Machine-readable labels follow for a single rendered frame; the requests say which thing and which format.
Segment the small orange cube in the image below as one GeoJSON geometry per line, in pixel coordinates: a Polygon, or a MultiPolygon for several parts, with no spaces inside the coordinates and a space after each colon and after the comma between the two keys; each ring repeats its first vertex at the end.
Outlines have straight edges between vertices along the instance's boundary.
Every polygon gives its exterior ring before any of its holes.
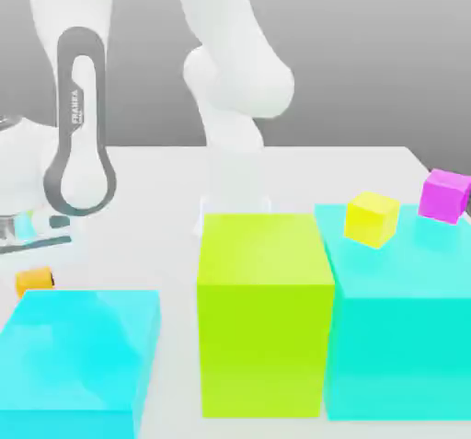
{"type": "Polygon", "coordinates": [[[22,298],[27,290],[45,290],[53,287],[54,279],[49,267],[20,271],[16,274],[18,298],[22,298]]]}

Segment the large lime green box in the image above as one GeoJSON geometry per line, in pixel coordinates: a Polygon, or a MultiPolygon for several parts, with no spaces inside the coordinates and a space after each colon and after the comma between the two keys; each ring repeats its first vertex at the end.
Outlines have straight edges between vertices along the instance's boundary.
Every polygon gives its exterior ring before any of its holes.
{"type": "Polygon", "coordinates": [[[318,416],[333,299],[312,214],[206,214],[197,277],[203,416],[318,416]]]}

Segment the large cyan box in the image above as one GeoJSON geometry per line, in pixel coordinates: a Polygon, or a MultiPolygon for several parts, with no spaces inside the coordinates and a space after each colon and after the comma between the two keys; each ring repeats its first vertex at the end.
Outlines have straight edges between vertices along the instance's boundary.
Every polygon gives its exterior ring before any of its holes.
{"type": "Polygon", "coordinates": [[[27,291],[0,331],[0,439],[138,439],[156,290],[27,291]]]}

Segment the small magenta cube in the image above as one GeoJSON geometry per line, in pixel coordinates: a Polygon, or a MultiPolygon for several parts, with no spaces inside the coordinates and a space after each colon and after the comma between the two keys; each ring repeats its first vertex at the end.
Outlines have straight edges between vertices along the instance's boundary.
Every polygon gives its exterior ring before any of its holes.
{"type": "Polygon", "coordinates": [[[422,186],[419,215],[456,225],[470,193],[470,176],[434,168],[422,186]]]}

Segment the small yellow cube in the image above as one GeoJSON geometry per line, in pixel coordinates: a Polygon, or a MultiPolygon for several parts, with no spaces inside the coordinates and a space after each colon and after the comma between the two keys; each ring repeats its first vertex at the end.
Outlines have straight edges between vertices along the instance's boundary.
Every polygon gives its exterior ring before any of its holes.
{"type": "Polygon", "coordinates": [[[344,236],[370,248],[381,248],[396,233],[400,202],[363,191],[347,205],[344,236]]]}

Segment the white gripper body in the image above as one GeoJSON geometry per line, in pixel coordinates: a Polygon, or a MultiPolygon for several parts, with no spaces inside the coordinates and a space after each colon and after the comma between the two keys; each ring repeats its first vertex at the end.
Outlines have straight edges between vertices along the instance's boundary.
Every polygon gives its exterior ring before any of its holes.
{"type": "Polygon", "coordinates": [[[33,269],[72,260],[78,246],[67,235],[0,247],[0,269],[33,269]]]}

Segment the large turquoise box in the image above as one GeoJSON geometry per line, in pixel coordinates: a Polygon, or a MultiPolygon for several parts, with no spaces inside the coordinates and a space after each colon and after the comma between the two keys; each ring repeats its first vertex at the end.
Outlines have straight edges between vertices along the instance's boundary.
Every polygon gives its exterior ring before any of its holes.
{"type": "Polygon", "coordinates": [[[315,217],[335,279],[324,401],[332,421],[471,421],[471,222],[400,209],[369,248],[346,208],[315,217]]]}

